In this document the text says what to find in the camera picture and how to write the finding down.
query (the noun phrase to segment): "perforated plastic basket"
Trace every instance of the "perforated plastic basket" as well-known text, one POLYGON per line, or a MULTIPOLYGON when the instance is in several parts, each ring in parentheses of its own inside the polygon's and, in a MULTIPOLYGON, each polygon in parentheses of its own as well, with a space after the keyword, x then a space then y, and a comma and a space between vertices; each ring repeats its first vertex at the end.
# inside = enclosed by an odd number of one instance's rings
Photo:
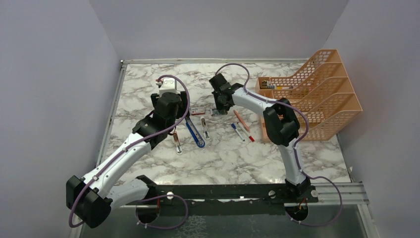
MULTIPOLYGON (((289 77, 259 77, 258 94, 269 98, 287 98, 305 113, 310 130, 304 140, 329 140, 347 125, 362 107, 341 62, 337 50, 317 51, 295 74, 289 77), (277 87, 292 89, 261 89, 263 81, 277 87)), ((305 121, 297 114, 301 131, 305 121)), ((262 140, 269 141, 261 118, 262 140)))

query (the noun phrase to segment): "red marker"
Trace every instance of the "red marker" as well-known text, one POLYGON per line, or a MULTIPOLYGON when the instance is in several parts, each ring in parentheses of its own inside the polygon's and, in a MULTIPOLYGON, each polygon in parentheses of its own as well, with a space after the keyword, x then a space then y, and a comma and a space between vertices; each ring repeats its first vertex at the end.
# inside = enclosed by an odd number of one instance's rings
POLYGON ((249 133, 245 130, 244 126, 242 126, 239 122, 237 122, 236 124, 238 124, 239 128, 245 133, 245 135, 252 141, 254 142, 255 140, 252 138, 251 135, 249 135, 249 133))

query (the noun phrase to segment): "gray floor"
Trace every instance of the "gray floor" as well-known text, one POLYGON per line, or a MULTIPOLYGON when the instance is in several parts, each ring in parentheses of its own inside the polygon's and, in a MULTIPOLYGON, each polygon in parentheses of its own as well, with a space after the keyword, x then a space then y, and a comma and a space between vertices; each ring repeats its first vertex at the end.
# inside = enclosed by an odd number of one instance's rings
MULTIPOLYGON (((331 220, 338 206, 313 206, 305 222, 331 220)), ((344 206, 336 223, 326 227, 304 227, 289 221, 287 216, 194 216, 171 231, 145 229, 136 225, 134 208, 120 208, 95 229, 84 226, 82 238, 366 238, 357 205, 344 206)), ((159 217, 154 225, 171 226, 181 217, 159 217)))

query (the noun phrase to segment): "pen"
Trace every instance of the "pen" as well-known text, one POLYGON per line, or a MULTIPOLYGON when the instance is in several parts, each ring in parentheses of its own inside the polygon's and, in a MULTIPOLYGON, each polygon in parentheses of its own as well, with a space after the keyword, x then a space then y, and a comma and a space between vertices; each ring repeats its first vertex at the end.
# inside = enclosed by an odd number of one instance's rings
POLYGON ((236 128, 235 124, 232 123, 231 124, 232 128, 236 131, 236 133, 239 135, 239 137, 242 139, 242 141, 245 141, 244 137, 241 135, 241 133, 238 131, 238 129, 236 128))
POLYGON ((245 128, 242 126, 242 124, 240 124, 239 122, 237 122, 239 128, 245 133, 245 135, 252 141, 254 142, 255 140, 252 138, 251 135, 249 135, 249 133, 245 130, 245 128))
POLYGON ((245 121, 242 119, 242 117, 239 115, 239 113, 236 110, 233 110, 233 112, 235 113, 236 117, 239 119, 239 121, 241 122, 241 124, 244 126, 245 130, 247 130, 247 132, 251 132, 249 130, 249 127, 245 124, 245 121))

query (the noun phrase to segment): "white marble surface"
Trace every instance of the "white marble surface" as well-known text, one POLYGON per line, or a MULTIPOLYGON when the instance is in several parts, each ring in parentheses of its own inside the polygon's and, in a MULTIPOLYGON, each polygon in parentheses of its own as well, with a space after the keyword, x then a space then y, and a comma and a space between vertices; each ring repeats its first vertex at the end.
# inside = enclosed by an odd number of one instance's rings
MULTIPOLYGON (((211 117, 214 107, 209 80, 223 64, 130 64, 127 68, 121 96, 113 121, 106 156, 109 156, 126 139, 132 127, 152 109, 150 95, 157 93, 155 80, 163 74, 178 76, 188 86, 191 106, 206 107, 207 124, 211 139, 205 148, 199 148, 191 137, 185 122, 176 129, 184 153, 177 155, 173 139, 169 136, 151 153, 137 161, 117 182, 123 184, 139 175, 146 175, 157 184, 235 184, 284 182, 285 170, 277 146, 260 142, 259 117, 244 108, 234 106, 223 117, 211 117), (255 142, 242 140, 231 128, 237 122, 237 110, 251 129, 255 142)), ((288 76, 302 65, 300 63, 244 64, 251 73, 249 89, 254 89, 258 76, 288 76)), ((245 71, 237 66, 223 70, 231 82, 244 83, 245 71)), ((191 116, 201 131, 200 116, 191 116)), ((336 137, 327 142, 301 142, 305 171, 311 176, 323 175, 334 182, 350 182, 344 159, 336 137)))

